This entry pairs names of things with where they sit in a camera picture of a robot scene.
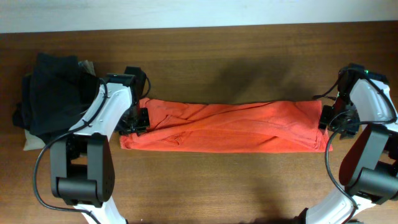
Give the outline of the red printed t-shirt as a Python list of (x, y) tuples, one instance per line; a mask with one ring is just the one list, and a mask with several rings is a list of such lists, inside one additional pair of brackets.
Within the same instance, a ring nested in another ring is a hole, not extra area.
[(324, 152), (321, 101), (243, 105), (193, 104), (145, 98), (150, 127), (119, 138), (123, 149), (209, 153)]

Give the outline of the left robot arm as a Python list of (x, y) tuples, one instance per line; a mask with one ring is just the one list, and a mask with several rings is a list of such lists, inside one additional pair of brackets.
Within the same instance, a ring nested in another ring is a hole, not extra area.
[(88, 223), (127, 223), (112, 198), (115, 172), (109, 140), (114, 132), (140, 135), (150, 126), (139, 105), (150, 86), (139, 67), (109, 73), (70, 134), (50, 146), (51, 190)]

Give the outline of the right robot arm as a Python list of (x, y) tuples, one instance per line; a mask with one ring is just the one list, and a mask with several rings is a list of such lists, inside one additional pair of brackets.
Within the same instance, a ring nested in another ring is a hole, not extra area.
[[(325, 167), (335, 188), (317, 205), (305, 208), (294, 223), (355, 223), (365, 209), (397, 200), (397, 110), (386, 76), (361, 65), (340, 69), (334, 104), (324, 106), (321, 130), (332, 132)], [(329, 162), (332, 140), (356, 137), (334, 178)]]

